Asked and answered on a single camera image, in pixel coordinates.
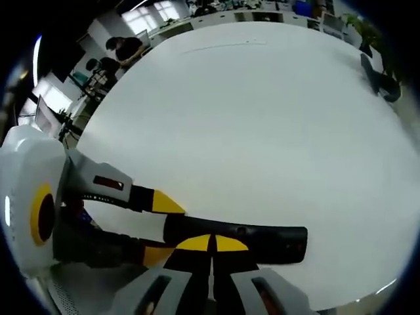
window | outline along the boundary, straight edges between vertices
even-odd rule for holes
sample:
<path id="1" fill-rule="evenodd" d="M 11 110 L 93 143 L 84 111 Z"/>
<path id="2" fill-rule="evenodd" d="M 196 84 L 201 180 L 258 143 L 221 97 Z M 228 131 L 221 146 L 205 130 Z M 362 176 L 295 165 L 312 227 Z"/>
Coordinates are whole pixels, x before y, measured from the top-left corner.
<path id="1" fill-rule="evenodd" d="M 175 10 L 172 2 L 170 1 L 162 1 L 154 4 L 157 11 L 159 11 L 160 16 L 163 18 L 164 21 L 172 18 L 174 20 L 179 19 L 179 14 L 177 10 Z"/>
<path id="2" fill-rule="evenodd" d="M 46 79 L 39 80 L 38 85 L 32 90 L 32 93 L 38 97 L 42 96 L 48 107 L 58 113 L 60 110 L 67 110 L 72 101 L 58 90 Z M 37 111 L 37 104 L 27 99 L 22 111 L 19 113 L 19 125 L 33 125 L 34 115 Z"/>
<path id="3" fill-rule="evenodd" d="M 149 10 L 144 7 L 139 7 L 130 12 L 126 12 L 122 15 L 122 17 L 125 23 L 127 23 L 136 35 L 144 30 L 148 30 L 148 32 L 150 32 L 158 26 L 156 21 L 150 15 Z"/>

desk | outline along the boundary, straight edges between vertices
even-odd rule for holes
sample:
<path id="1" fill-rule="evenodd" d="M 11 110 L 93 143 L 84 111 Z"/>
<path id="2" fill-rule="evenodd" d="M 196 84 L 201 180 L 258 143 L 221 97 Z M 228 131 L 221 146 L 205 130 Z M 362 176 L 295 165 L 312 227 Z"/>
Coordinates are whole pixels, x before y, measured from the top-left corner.
<path id="1" fill-rule="evenodd" d="M 291 25 L 298 25 L 304 28 L 310 28 L 310 24 L 317 24 L 317 30 L 324 32 L 324 28 L 321 27 L 323 19 L 317 18 L 308 18 L 295 14 L 291 11 L 289 5 L 283 5 L 280 10 L 268 10 L 268 9 L 258 9 L 258 10 L 247 10 L 247 9 L 238 9 L 238 10 L 228 10 L 216 12 L 213 14 L 208 14 L 205 16 L 199 16 L 197 18 L 185 18 L 184 20 L 177 21 L 167 27 L 164 27 L 160 30 L 154 30 L 150 33 L 150 44 L 154 48 L 160 43 L 164 42 L 166 39 L 176 36 L 181 33 L 189 32 L 192 30 L 198 30 L 200 28 L 205 28 L 208 26 L 215 26 L 219 24 L 226 23 L 235 23 L 235 22 L 252 22 L 252 21 L 265 21 L 270 20 L 271 22 L 281 22 Z M 348 36 L 345 36 L 343 33 L 339 34 L 341 39 L 351 42 Z"/>
<path id="2" fill-rule="evenodd" d="M 304 261 L 272 268 L 314 310 L 399 277 L 416 240 L 414 147 L 365 81 L 360 51 L 306 28 L 243 22 L 166 40 L 118 81 L 78 148 L 189 215 L 307 227 Z M 157 215 L 88 211 L 112 232 L 162 228 Z"/>

white tabletop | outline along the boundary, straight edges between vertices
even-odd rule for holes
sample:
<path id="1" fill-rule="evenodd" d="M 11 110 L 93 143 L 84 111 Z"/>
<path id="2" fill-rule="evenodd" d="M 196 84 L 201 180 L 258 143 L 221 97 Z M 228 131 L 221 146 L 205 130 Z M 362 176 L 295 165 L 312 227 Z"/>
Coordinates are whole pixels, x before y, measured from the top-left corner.
<path id="1" fill-rule="evenodd" d="M 191 216 L 307 227 L 304 261 L 272 268 L 314 310 L 377 291 L 413 249 L 418 155 L 365 81 L 360 51 L 314 30 L 243 22 L 170 38 L 110 91 L 78 148 Z M 163 222 L 90 211 L 137 237 Z"/>

person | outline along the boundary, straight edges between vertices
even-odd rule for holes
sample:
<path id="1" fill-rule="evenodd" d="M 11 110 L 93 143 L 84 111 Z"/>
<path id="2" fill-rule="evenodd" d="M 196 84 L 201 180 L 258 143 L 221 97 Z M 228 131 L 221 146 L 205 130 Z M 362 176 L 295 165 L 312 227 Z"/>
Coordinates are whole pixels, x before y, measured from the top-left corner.
<path id="1" fill-rule="evenodd" d="M 99 73 L 106 78 L 105 88 L 111 89 L 117 83 L 116 72 L 120 68 L 117 60 L 109 57 L 97 59 L 90 59 L 86 63 L 86 70 L 92 71 L 94 74 Z"/>
<path id="2" fill-rule="evenodd" d="M 115 51 L 122 68 L 132 66 L 146 50 L 143 42 L 136 37 L 111 37 L 105 46 L 108 50 Z"/>

computer monitor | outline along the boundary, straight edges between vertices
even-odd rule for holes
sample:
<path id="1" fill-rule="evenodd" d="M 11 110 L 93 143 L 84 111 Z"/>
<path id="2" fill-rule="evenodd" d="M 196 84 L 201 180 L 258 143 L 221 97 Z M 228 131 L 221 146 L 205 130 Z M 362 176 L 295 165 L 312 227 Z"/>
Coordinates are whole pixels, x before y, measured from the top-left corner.
<path id="1" fill-rule="evenodd" d="M 331 15 L 331 14 L 325 12 L 325 11 L 322 13 L 322 15 L 323 15 L 322 20 L 323 20 L 323 25 L 324 26 L 327 26 L 327 27 L 329 27 L 329 28 L 331 28 L 331 29 L 333 29 L 337 32 L 342 32 L 343 31 L 343 27 L 344 27 L 345 23 L 341 19 L 339 19 L 339 18 L 337 18 L 337 17 L 335 17 L 335 16 L 333 16 L 333 15 Z"/>
<path id="2" fill-rule="evenodd" d="M 35 123 L 44 133 L 47 133 L 52 138 L 58 137 L 62 126 L 41 96 L 38 98 Z"/>
<path id="3" fill-rule="evenodd" d="M 150 38 L 149 38 L 149 34 L 148 34 L 147 30 L 144 30 L 144 31 L 140 32 L 137 35 L 137 38 L 142 41 L 142 43 L 145 47 L 150 46 Z"/>

